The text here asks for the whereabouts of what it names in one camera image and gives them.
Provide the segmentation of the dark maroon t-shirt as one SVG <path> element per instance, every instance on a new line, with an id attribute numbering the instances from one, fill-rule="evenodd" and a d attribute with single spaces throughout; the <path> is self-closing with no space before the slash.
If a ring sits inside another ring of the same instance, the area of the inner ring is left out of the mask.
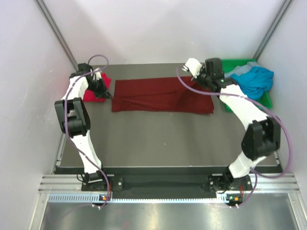
<path id="1" fill-rule="evenodd" d="M 123 111 L 212 114 L 211 96 L 187 89 L 177 77 L 117 80 L 113 113 Z"/>

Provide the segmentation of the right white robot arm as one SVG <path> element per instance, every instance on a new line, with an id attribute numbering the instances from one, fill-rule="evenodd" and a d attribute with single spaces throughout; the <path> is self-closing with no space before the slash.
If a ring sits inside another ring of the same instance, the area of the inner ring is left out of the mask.
<path id="1" fill-rule="evenodd" d="M 234 190 L 251 169 L 279 149 L 281 127 L 245 97 L 235 79 L 225 77 L 221 59 L 210 58 L 201 64 L 191 58 L 185 66 L 194 81 L 210 92 L 219 93 L 219 99 L 230 107 L 245 128 L 242 151 L 223 172 L 223 191 Z"/>

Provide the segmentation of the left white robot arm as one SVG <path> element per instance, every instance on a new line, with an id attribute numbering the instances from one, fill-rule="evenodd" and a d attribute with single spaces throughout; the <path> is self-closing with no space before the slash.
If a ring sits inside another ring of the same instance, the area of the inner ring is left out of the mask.
<path id="1" fill-rule="evenodd" d="M 88 63 L 78 65 L 78 71 L 70 75 L 70 83 L 61 100 L 55 101 L 54 107 L 60 129 L 67 140 L 75 147 L 84 166 L 83 183 L 93 184 L 98 190 L 110 193 L 110 183 L 92 144 L 91 121 L 83 98 L 87 90 L 96 98 L 111 99 L 104 79 L 102 68 L 93 69 Z"/>

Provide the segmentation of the folded bright red t-shirt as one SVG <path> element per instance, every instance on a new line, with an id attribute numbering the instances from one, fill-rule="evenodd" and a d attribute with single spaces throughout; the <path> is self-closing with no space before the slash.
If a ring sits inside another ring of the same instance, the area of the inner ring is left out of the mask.
<path id="1" fill-rule="evenodd" d="M 111 79 L 105 73 L 95 73 L 92 81 L 89 83 L 88 89 L 83 96 L 84 102 L 104 102 L 111 99 L 112 95 L 109 92 Z"/>

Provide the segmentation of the grey t-shirt in bin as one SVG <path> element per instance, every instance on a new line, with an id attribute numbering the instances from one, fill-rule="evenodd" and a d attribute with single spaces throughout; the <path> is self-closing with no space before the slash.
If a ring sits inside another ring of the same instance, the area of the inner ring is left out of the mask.
<path id="1" fill-rule="evenodd" d="M 253 67 L 260 67 L 260 65 L 256 61 L 249 61 L 247 64 L 243 66 L 236 66 L 232 71 L 225 73 L 224 76 L 230 77 L 233 74 L 238 76 L 249 72 Z"/>

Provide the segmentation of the blue t-shirt in bin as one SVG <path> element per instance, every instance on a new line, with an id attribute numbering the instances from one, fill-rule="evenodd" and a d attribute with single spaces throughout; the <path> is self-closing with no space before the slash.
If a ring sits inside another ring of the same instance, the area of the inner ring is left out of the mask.
<path id="1" fill-rule="evenodd" d="M 265 92 L 273 86 L 274 72 L 263 67 L 252 67 L 248 72 L 230 76 L 234 79 L 241 91 L 252 100 L 259 100 Z"/>

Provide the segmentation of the green plastic bin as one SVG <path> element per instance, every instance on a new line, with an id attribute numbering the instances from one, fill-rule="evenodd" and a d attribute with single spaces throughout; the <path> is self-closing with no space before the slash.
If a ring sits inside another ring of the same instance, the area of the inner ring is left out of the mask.
<path id="1" fill-rule="evenodd" d="M 256 60 L 254 59 L 223 59 L 222 63 L 223 63 L 224 73 L 228 73 L 232 71 L 236 66 L 243 66 L 247 64 L 249 61 L 256 61 Z M 272 108 L 272 101 L 269 96 L 269 91 L 265 92 L 263 96 L 259 100 L 256 100 L 256 101 L 268 109 Z"/>

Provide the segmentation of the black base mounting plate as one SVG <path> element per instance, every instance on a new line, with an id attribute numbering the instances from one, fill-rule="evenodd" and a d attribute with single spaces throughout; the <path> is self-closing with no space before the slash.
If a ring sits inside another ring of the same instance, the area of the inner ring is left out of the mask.
<path id="1" fill-rule="evenodd" d="M 230 183 L 222 175 L 113 175 L 108 176 L 112 192 L 122 192 L 133 188 L 197 188 L 202 191 L 218 192 L 252 189 L 251 179 L 246 176 Z"/>

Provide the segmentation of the right aluminium corner post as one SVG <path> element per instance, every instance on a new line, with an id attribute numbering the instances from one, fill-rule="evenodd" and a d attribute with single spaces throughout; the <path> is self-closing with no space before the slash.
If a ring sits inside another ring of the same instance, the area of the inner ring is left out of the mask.
<path id="1" fill-rule="evenodd" d="M 262 53 L 264 52 L 265 48 L 267 47 L 268 43 L 270 42 L 277 28 L 281 24 L 284 16 L 286 15 L 287 11 L 290 9 L 293 2 L 294 2 L 293 0 L 283 0 L 282 1 L 281 7 L 278 9 L 267 32 L 265 33 L 258 48 L 256 49 L 253 59 L 259 60 L 259 58 L 261 57 Z"/>

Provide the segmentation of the aluminium corner post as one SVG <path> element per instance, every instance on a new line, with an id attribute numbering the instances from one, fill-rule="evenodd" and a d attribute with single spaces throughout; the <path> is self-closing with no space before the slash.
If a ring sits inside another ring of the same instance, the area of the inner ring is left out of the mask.
<path id="1" fill-rule="evenodd" d="M 267 32 L 265 33 L 258 48 L 256 49 L 253 59 L 259 60 L 259 58 L 261 57 L 262 53 L 264 52 L 265 48 L 267 47 L 268 43 L 270 42 L 277 28 L 281 24 L 284 16 L 286 15 L 287 11 L 290 9 L 293 2 L 294 2 L 293 0 L 283 0 L 282 1 L 281 7 L 278 9 Z"/>
<path id="2" fill-rule="evenodd" d="M 49 11 L 46 3 L 44 0 L 34 0 L 34 2 L 36 3 L 36 5 L 38 6 L 39 10 L 41 11 L 42 15 L 44 16 L 46 22 L 48 23 L 51 31 L 53 32 L 56 40 L 58 41 L 59 45 L 61 46 L 61 48 L 63 49 L 66 57 L 68 58 L 69 62 L 71 63 L 71 65 L 73 66 L 73 68 L 75 70 L 78 70 L 78 63 L 71 51 L 71 49 L 69 48 L 62 32 L 60 31 L 56 21 L 54 20 L 51 12 Z"/>

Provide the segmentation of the left aluminium corner post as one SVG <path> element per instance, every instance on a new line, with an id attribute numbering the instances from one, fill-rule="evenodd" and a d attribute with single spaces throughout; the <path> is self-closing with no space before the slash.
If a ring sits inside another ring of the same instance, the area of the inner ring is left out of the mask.
<path id="1" fill-rule="evenodd" d="M 54 20 L 51 12 L 49 11 L 46 3 L 44 0 L 34 0 L 34 2 L 36 3 L 36 5 L 38 6 L 39 10 L 41 11 L 42 15 L 44 16 L 46 22 L 48 23 L 51 31 L 53 32 L 56 40 L 58 41 L 59 45 L 61 46 L 61 48 L 63 49 L 66 57 L 68 58 L 69 62 L 71 63 L 71 65 L 73 66 L 73 68 L 75 70 L 78 70 L 78 63 L 71 51 L 71 49 L 69 48 L 62 32 L 60 31 L 56 21 Z"/>

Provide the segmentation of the aluminium front rail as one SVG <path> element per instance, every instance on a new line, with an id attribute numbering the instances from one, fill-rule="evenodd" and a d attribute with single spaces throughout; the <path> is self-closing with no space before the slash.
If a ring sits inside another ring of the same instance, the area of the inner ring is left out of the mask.
<path id="1" fill-rule="evenodd" d="M 123 191 L 131 187 L 199 187 L 206 191 L 210 186 L 216 186 L 217 182 L 209 182 L 206 175 L 109 175 L 108 181 L 111 191 Z M 254 174 L 248 176 L 245 181 L 239 181 L 231 185 L 230 190 L 236 191 L 239 186 L 244 187 L 247 193 L 255 188 L 256 193 L 290 193 L 298 192 L 299 186 L 292 174 L 286 174 L 277 179 L 269 179 Z M 88 185 L 81 181 L 80 176 L 74 175 L 44 175 L 40 183 L 39 192 L 69 193 L 79 191 L 105 191 L 107 184 L 104 180 L 96 180 Z"/>

